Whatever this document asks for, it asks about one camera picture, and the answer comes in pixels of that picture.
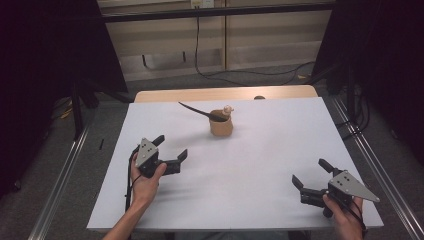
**white tabletop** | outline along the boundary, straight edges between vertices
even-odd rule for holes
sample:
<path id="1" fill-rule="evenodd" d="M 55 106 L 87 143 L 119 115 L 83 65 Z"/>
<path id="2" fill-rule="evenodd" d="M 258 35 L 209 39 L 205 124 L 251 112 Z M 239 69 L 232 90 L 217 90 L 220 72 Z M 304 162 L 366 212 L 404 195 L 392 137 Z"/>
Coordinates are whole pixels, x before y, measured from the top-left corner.
<path id="1" fill-rule="evenodd" d="M 230 137 L 214 137 L 208 119 L 176 102 L 130 104 L 87 228 L 107 231 L 124 213 L 128 158 L 141 138 L 165 135 L 159 159 L 188 157 L 164 176 L 136 229 L 149 231 L 293 230 L 332 227 L 322 208 L 300 203 L 291 182 L 327 188 L 319 158 L 361 181 L 321 98 L 190 102 L 205 112 L 231 105 Z M 383 226 L 364 201 L 368 227 Z"/>

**person's left hand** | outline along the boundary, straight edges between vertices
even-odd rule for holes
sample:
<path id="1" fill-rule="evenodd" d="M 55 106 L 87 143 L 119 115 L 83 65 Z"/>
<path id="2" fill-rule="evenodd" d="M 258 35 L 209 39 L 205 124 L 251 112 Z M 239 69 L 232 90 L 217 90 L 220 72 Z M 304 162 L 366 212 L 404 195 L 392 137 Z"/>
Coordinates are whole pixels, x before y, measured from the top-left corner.
<path id="1" fill-rule="evenodd" d="M 134 157 L 131 162 L 131 180 L 133 183 L 133 200 L 132 204 L 141 204 L 145 207 L 148 207 L 150 203 L 155 198 L 159 179 L 165 173 L 166 164 L 162 163 L 158 166 L 155 171 L 155 174 L 151 178 L 146 178 L 144 176 L 140 176 L 140 170 L 135 166 L 135 160 L 137 159 L 138 153 L 134 154 Z"/>

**hand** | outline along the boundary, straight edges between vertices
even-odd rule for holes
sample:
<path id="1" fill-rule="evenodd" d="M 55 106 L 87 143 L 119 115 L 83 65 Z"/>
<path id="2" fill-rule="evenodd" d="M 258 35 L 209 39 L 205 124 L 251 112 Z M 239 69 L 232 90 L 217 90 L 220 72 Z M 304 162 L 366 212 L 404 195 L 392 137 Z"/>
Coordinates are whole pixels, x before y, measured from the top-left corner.
<path id="1" fill-rule="evenodd" d="M 349 212 L 344 212 L 339 205 L 325 194 L 323 196 L 325 205 L 333 211 L 335 220 L 335 229 L 338 239 L 340 240 L 357 240 L 362 238 L 362 228 L 358 220 Z M 356 215 L 361 216 L 362 213 L 362 198 L 353 198 L 353 202 L 358 205 L 359 209 L 352 203 L 351 209 Z"/>
<path id="2" fill-rule="evenodd" d="M 141 176 L 140 170 L 135 166 L 135 160 L 137 154 L 131 162 L 131 180 L 133 183 L 133 200 L 132 204 L 141 204 L 144 207 L 148 207 L 156 196 L 156 192 L 159 186 L 159 179 L 162 177 L 166 170 L 166 164 L 162 163 L 158 166 L 155 174 L 151 178 Z"/>

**brown cup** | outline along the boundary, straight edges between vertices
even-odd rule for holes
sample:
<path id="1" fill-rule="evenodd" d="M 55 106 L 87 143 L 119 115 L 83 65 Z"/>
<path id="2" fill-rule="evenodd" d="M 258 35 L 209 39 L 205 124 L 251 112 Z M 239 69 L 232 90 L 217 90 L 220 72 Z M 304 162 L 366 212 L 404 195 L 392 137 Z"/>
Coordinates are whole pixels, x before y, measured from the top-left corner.
<path id="1" fill-rule="evenodd" d="M 215 122 L 209 119 L 211 133 L 219 137 L 230 136 L 231 133 L 233 133 L 233 123 L 231 121 L 231 116 L 225 116 L 224 114 L 222 114 L 222 109 L 213 110 L 211 114 L 223 118 L 228 118 L 225 122 Z"/>

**forearm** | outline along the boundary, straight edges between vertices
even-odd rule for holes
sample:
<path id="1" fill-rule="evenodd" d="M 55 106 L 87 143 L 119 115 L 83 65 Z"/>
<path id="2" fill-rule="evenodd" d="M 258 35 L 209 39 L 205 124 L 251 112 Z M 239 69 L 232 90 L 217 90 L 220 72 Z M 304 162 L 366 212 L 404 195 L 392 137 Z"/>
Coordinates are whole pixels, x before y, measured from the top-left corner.
<path id="1" fill-rule="evenodd" d="M 148 204 L 133 203 L 103 239 L 128 239 L 147 207 Z"/>

